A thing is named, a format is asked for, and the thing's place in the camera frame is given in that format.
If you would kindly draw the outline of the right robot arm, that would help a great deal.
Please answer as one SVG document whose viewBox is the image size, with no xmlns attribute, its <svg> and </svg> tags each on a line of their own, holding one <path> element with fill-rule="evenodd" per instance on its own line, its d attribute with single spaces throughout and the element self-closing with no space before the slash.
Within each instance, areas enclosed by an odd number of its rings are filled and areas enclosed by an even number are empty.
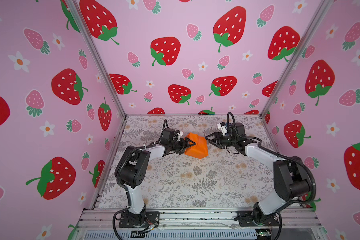
<svg viewBox="0 0 360 240">
<path fill-rule="evenodd" d="M 257 137 L 245 134 L 241 123 L 220 123 L 218 132 L 205 139 L 213 146 L 226 149 L 233 147 L 238 154 L 255 159 L 273 170 L 274 190 L 255 203 L 252 218 L 256 221 L 270 217 L 292 204 L 308 205 L 316 197 L 316 181 L 310 169 L 300 158 L 287 157 L 263 146 Z"/>
</svg>

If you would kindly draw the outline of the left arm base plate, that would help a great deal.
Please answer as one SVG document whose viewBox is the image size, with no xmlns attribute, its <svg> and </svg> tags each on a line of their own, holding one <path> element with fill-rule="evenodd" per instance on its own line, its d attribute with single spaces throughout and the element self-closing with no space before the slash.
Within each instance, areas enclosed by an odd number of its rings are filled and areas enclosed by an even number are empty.
<svg viewBox="0 0 360 240">
<path fill-rule="evenodd" d="M 125 211 L 119 220 L 119 228 L 147 228 L 151 225 L 157 225 L 160 221 L 160 212 L 142 212 L 141 214 L 132 214 Z"/>
</svg>

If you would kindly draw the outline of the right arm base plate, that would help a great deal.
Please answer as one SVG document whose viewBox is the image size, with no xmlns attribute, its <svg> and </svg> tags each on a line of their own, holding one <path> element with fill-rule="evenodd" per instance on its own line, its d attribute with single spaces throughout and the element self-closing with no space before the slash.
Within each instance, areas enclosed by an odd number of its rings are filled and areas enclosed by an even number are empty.
<svg viewBox="0 0 360 240">
<path fill-rule="evenodd" d="M 241 227 L 278 227 L 279 221 L 276 214 L 264 215 L 259 211 L 237 211 L 234 218 Z"/>
</svg>

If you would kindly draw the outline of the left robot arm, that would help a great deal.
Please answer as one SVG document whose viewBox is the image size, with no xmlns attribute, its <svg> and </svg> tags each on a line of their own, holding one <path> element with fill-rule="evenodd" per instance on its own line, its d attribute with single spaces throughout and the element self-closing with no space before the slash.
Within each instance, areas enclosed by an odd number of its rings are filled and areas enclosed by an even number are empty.
<svg viewBox="0 0 360 240">
<path fill-rule="evenodd" d="M 136 218 L 145 216 L 146 204 L 142 197 L 141 184 L 148 170 L 149 161 L 167 155 L 182 155 L 197 143 L 188 137 L 183 138 L 179 130 L 165 128 L 159 139 L 149 145 L 128 146 L 115 170 L 118 186 L 123 188 L 128 200 L 128 213 Z"/>
</svg>

